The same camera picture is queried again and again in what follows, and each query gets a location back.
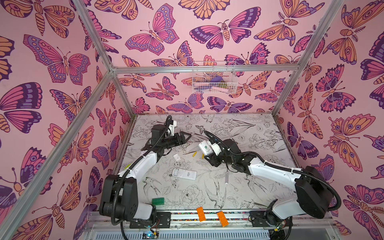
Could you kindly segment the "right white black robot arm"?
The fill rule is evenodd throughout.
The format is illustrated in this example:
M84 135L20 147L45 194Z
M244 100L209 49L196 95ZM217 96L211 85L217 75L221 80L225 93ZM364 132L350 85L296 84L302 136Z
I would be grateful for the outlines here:
M322 219L327 212L341 207L338 192L313 167L301 169L274 164L255 152L241 152L232 140L214 138L201 142L199 148L213 167L228 164L238 173L266 178L295 191L289 200L270 203L264 213L266 219L285 220L298 215Z

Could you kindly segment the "small white remote control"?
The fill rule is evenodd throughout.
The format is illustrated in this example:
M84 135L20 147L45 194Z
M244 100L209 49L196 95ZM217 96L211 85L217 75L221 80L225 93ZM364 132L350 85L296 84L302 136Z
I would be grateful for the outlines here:
M209 141L204 140L199 143L199 148L204 154L204 156L209 156L214 153L214 150L212 149L212 146Z

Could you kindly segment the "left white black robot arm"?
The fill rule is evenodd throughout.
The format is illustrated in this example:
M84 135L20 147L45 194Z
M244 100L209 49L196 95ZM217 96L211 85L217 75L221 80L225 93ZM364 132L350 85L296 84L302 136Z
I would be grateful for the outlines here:
M191 134L183 131L175 133L176 126L177 122L171 116L164 124L154 125L152 136L141 149L138 159L117 175L106 178L99 213L111 218L113 226L143 221L143 225L151 227L157 222L156 207L139 201L138 183L165 155L165 150L181 146L191 138Z

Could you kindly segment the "clear handled screwdriver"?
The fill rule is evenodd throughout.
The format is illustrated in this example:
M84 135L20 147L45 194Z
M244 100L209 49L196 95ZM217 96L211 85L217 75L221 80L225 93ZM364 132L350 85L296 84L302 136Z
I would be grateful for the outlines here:
M229 184L229 172L226 172L225 175L225 185L227 186Z

